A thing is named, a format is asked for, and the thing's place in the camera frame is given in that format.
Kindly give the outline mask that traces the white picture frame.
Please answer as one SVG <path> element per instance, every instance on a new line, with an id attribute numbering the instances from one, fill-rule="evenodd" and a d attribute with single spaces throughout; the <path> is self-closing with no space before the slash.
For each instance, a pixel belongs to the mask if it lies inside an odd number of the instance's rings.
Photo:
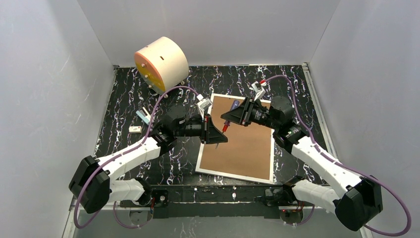
<path id="1" fill-rule="evenodd" d="M 202 144 L 196 172 L 259 183 L 273 183 L 273 130 L 258 124 L 234 123 L 224 133 L 228 142 Z"/>

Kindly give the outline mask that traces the blue red screwdriver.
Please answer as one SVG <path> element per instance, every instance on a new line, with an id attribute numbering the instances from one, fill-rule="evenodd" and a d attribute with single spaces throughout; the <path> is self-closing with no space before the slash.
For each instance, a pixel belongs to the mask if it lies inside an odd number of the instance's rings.
<path id="1" fill-rule="evenodd" d="M 241 115 L 239 114 L 239 111 L 236 110 L 240 106 L 239 100 L 234 100 L 229 112 L 227 112 L 227 119 L 224 122 L 223 128 L 222 128 L 222 134 L 227 132 L 228 128 L 230 127 L 230 124 L 232 121 L 238 122 L 241 118 Z"/>

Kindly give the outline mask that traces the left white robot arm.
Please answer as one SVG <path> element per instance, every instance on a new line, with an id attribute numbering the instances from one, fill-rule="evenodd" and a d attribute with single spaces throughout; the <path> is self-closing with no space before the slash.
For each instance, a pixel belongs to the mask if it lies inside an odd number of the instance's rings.
<path id="1" fill-rule="evenodd" d="M 148 206 L 153 201 L 152 187 L 142 178 L 121 180 L 120 177 L 138 165 L 168 153 L 179 137 L 198 137 L 202 144 L 228 141 L 213 124 L 210 114 L 197 114 L 187 119 L 182 106 L 173 106 L 140 141 L 105 157 L 82 159 L 69 183 L 69 190 L 88 214 L 116 201 L 131 200 Z"/>

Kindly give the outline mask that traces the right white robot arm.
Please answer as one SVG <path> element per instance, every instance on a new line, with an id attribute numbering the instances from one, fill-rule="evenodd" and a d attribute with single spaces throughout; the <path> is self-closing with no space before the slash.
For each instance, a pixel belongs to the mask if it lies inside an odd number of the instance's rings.
<path id="1" fill-rule="evenodd" d="M 295 176 L 279 189 L 267 190 L 265 200 L 272 203 L 304 201 L 333 212 L 352 231 L 359 230 L 383 210 L 380 186 L 331 162 L 322 149 L 316 149 L 309 131 L 293 121 L 295 110 L 289 99 L 274 97 L 269 107 L 260 100 L 246 98 L 238 107 L 221 115 L 222 119 L 248 126 L 257 123 L 274 130 L 275 143 L 309 165 L 327 181 L 329 187 Z"/>

